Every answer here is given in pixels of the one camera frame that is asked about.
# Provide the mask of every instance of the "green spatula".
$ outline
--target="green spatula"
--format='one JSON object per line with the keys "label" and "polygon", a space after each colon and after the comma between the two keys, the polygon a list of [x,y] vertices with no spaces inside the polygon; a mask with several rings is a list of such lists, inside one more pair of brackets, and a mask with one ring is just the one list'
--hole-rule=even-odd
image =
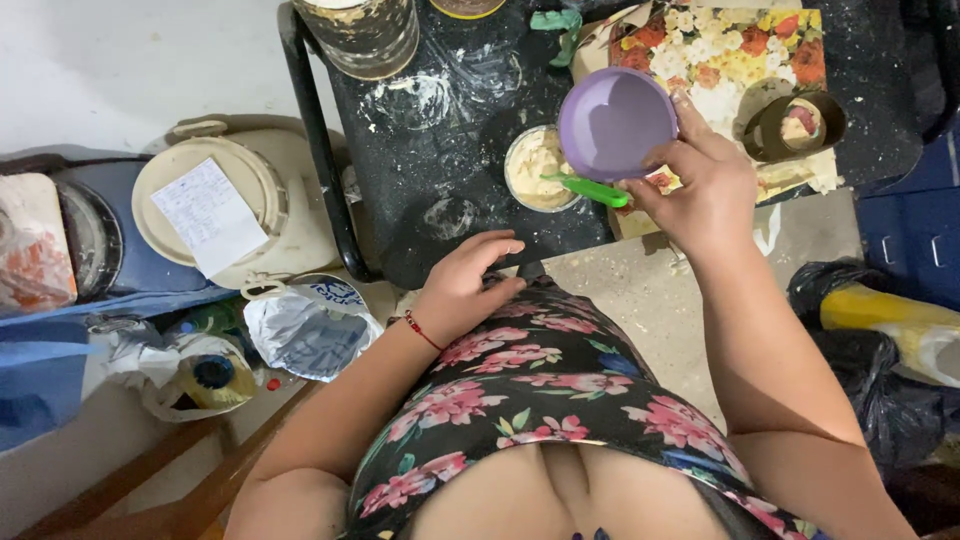
{"label": "green spatula", "polygon": [[608,207],[618,209],[627,206],[627,194],[608,185],[598,184],[593,180],[565,173],[541,174],[540,177],[544,180],[560,182],[570,191],[579,193],[592,201],[603,203]]}

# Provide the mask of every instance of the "hand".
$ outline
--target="hand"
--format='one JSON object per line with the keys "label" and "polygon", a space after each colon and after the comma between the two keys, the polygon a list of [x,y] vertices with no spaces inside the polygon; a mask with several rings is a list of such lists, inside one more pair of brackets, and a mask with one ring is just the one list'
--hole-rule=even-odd
{"label": "hand", "polygon": [[654,148],[643,165],[668,165],[683,187],[668,195],[642,179],[624,181],[623,187],[691,262],[750,249],[757,186],[750,159],[707,125],[685,91],[670,98],[681,140]]}
{"label": "hand", "polygon": [[523,278],[509,278],[486,291],[481,280],[490,266],[523,247],[513,231],[489,231],[468,238],[438,262],[412,309],[423,333],[446,347],[523,290]]}

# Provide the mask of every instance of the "red string bracelet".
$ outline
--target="red string bracelet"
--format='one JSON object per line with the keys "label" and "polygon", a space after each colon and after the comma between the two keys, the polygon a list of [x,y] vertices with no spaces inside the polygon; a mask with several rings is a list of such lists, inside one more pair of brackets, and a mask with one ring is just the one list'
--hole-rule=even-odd
{"label": "red string bracelet", "polygon": [[417,321],[414,320],[414,315],[410,311],[410,309],[407,309],[406,311],[404,311],[403,320],[405,320],[407,324],[410,325],[410,328],[412,328],[416,333],[420,334],[420,337],[422,337],[423,339],[426,339],[427,343],[429,343],[430,345],[433,345],[434,349],[438,351],[443,350],[442,348],[438,347],[437,344],[434,343],[432,339],[427,337],[425,333],[423,333],[423,330],[420,329],[420,325],[418,325]]}

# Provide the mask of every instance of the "floral dress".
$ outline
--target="floral dress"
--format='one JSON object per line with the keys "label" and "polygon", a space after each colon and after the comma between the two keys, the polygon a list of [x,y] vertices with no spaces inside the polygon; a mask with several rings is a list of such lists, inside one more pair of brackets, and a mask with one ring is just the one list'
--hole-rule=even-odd
{"label": "floral dress", "polygon": [[[498,279],[488,275],[485,282]],[[693,481],[728,533],[736,528],[723,506],[763,532],[751,538],[828,540],[764,501],[716,426],[657,385],[627,335],[593,302],[547,276],[426,370],[361,461],[340,538],[398,540],[426,499],[468,466],[541,441],[607,446],[675,469]],[[602,529],[583,533],[607,537]]]}

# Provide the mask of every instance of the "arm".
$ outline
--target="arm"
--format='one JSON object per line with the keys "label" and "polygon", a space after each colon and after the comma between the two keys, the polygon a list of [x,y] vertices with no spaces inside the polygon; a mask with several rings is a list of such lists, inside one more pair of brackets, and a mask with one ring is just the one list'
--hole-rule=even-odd
{"label": "arm", "polygon": [[[478,234],[430,272],[413,316],[439,346],[473,329],[525,286],[517,278],[482,290],[483,272],[523,249],[513,236]],[[438,354],[406,323],[388,328],[279,431],[237,496],[227,538],[333,538],[361,458]]]}
{"label": "arm", "polygon": [[682,141],[644,164],[684,186],[626,187],[687,254],[704,297],[710,376],[759,493],[836,538],[917,538],[880,482],[843,389],[753,242],[756,172],[682,92]]}

